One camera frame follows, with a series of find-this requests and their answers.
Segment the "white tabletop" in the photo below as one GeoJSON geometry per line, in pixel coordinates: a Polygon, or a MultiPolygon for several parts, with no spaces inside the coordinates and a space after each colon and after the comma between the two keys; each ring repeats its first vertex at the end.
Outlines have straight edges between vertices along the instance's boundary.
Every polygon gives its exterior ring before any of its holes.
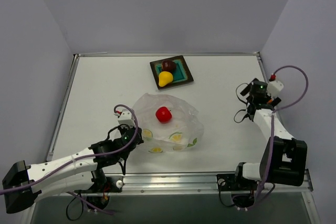
{"type": "MultiPolygon", "coordinates": [[[[182,152],[152,154],[135,149],[127,161],[127,173],[233,171],[239,162],[260,162],[266,146],[261,131],[248,119],[241,124],[233,121],[235,113],[244,108],[236,98],[236,87],[255,77],[263,79],[257,58],[187,56],[194,83],[159,91],[149,62],[163,58],[80,58],[53,159],[105,139],[107,131],[118,124],[113,107],[119,103],[133,106],[144,93],[150,93],[170,94],[197,108],[204,136],[182,152]]],[[[120,173],[120,167],[104,171],[120,173]]]]}

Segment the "lemon print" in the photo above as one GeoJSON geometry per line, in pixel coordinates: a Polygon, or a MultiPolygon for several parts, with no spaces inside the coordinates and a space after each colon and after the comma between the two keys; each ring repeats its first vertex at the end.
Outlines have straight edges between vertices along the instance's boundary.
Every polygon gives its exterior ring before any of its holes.
{"type": "Polygon", "coordinates": [[[181,151],[183,149],[183,146],[174,146],[173,150],[174,151],[181,151]]]}
{"type": "Polygon", "coordinates": [[[151,138],[153,137],[153,133],[148,130],[148,129],[143,129],[142,130],[142,137],[145,139],[145,140],[148,140],[150,141],[151,138]]]}
{"type": "Polygon", "coordinates": [[[154,147],[149,150],[151,153],[161,153],[163,150],[160,147],[154,147]]]}
{"type": "Polygon", "coordinates": [[[193,143],[192,143],[192,144],[188,144],[187,147],[192,147],[192,146],[194,146],[196,143],[197,143],[197,138],[195,138],[195,139],[193,140],[193,143]]]}
{"type": "Polygon", "coordinates": [[[174,143],[179,144],[182,140],[182,132],[175,132],[170,135],[169,139],[174,143]]]}

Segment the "black cable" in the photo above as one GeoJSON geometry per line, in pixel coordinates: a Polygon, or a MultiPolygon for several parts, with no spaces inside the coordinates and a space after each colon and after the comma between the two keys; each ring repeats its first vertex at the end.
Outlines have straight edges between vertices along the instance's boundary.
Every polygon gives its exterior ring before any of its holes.
{"type": "Polygon", "coordinates": [[[126,174],[126,160],[124,161],[124,173],[123,173],[123,175],[126,174]]]}
{"type": "Polygon", "coordinates": [[[238,90],[239,87],[240,87],[241,85],[243,85],[243,84],[248,85],[246,82],[240,84],[240,85],[236,88],[236,96],[237,96],[237,98],[238,98],[238,100],[239,100],[240,102],[242,102],[243,104],[247,105],[247,102],[244,102],[241,98],[239,98],[238,93],[237,93],[237,90],[238,90]]]}
{"type": "Polygon", "coordinates": [[[224,204],[224,202],[222,201],[221,191],[222,191],[222,185],[223,185],[223,183],[225,183],[225,181],[221,182],[221,184],[219,185],[219,190],[218,190],[219,201],[220,201],[220,203],[221,203],[224,207],[234,207],[236,204],[226,205],[226,204],[224,204]]]}
{"type": "Polygon", "coordinates": [[[120,161],[118,161],[118,164],[121,167],[122,174],[125,175],[126,174],[126,160],[124,161],[124,165],[122,165],[120,161]]]}
{"type": "Polygon", "coordinates": [[[233,117],[233,121],[235,121],[235,123],[241,123],[245,118],[248,118],[248,114],[246,114],[246,115],[244,115],[244,117],[243,117],[242,120],[240,120],[239,122],[236,121],[236,116],[237,116],[237,114],[238,114],[239,112],[241,112],[241,111],[246,111],[246,109],[242,109],[242,110],[238,110],[238,111],[237,111],[237,113],[236,113],[235,116],[233,117]]]}
{"type": "Polygon", "coordinates": [[[104,141],[110,139],[110,134],[111,134],[113,131],[115,131],[116,129],[118,129],[118,127],[120,127],[120,126],[126,126],[128,129],[130,128],[127,124],[120,124],[119,126],[116,126],[116,127],[110,129],[110,130],[107,132],[107,137],[105,138],[104,141]]]}
{"type": "Polygon", "coordinates": [[[246,195],[233,195],[232,201],[236,205],[236,207],[245,208],[252,206],[255,202],[255,199],[253,193],[250,192],[250,194],[246,195]]]}
{"type": "Polygon", "coordinates": [[[82,215],[83,215],[83,212],[84,212],[84,204],[83,204],[83,201],[80,201],[81,205],[82,205],[82,210],[81,210],[81,213],[80,215],[76,218],[76,219],[71,219],[70,216],[69,216],[69,206],[70,204],[75,200],[77,199],[76,197],[74,197],[70,203],[67,205],[67,208],[65,210],[65,215],[67,216],[67,219],[70,220],[70,221],[75,221],[75,220],[78,220],[82,215]]]}

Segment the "yellow pear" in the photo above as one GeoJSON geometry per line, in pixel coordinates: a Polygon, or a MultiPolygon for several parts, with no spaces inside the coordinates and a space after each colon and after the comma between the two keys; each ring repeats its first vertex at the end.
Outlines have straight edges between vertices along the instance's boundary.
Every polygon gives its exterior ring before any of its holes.
{"type": "Polygon", "coordinates": [[[159,74],[159,86],[162,88],[164,86],[166,86],[167,84],[173,82],[173,75],[170,72],[167,71],[162,71],[159,74]]]}

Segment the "square plate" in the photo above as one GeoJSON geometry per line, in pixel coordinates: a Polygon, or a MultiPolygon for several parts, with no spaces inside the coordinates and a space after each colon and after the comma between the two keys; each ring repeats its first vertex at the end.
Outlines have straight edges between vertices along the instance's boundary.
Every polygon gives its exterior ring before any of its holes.
{"type": "Polygon", "coordinates": [[[187,84],[194,81],[193,76],[190,73],[190,70],[187,66],[187,63],[184,60],[184,57],[182,55],[166,58],[162,60],[152,61],[150,62],[151,69],[153,72],[153,76],[155,79],[155,83],[158,89],[166,89],[171,88],[175,86],[180,86],[183,84],[187,84]],[[172,73],[174,80],[173,82],[167,84],[164,87],[159,86],[159,74],[162,72],[162,62],[164,60],[171,60],[176,63],[176,70],[172,73]]]}

